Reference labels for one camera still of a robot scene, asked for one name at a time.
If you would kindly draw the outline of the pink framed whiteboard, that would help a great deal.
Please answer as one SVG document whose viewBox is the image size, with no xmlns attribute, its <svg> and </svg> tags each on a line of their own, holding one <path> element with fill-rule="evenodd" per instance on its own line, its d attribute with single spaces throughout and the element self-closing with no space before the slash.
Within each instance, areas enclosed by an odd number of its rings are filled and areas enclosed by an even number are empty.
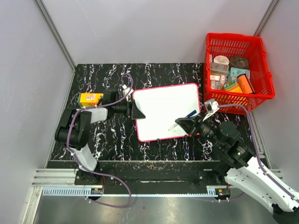
<svg viewBox="0 0 299 224">
<path fill-rule="evenodd" d="M 199 90 L 195 83 L 135 90 L 133 99 L 146 117 L 136 120 L 140 142 L 184 137 L 186 132 L 180 126 L 170 129 L 175 120 L 194 110 L 200 112 Z"/>
</svg>

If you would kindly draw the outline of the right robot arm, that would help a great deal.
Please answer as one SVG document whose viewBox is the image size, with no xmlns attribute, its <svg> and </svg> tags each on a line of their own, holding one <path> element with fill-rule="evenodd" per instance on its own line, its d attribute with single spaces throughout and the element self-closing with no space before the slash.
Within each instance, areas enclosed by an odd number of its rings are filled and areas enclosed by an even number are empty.
<svg viewBox="0 0 299 224">
<path fill-rule="evenodd" d="M 212 142 L 221 165 L 213 172 L 213 181 L 235 186 L 265 207 L 279 224 L 299 222 L 299 194 L 273 174 L 256 152 L 241 141 L 241 133 L 232 122 L 213 127 L 204 120 L 205 113 L 178 118 L 189 136 L 200 135 Z"/>
</svg>

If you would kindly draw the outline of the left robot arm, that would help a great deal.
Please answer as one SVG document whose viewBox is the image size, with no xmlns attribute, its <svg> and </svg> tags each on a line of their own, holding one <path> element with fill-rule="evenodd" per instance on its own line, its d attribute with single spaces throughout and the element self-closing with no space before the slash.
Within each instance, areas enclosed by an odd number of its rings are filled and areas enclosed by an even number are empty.
<svg viewBox="0 0 299 224">
<path fill-rule="evenodd" d="M 121 97 L 114 89 L 107 89 L 103 93 L 81 93 L 79 99 L 86 102 L 79 102 L 80 108 L 64 109 L 55 132 L 55 141 L 79 160 L 76 185 L 94 185 L 103 183 L 105 179 L 88 146 L 93 123 L 106 121 L 115 114 L 122 114 L 132 120 L 146 118 L 131 98 L 132 92 L 132 89 L 124 86 Z"/>
</svg>

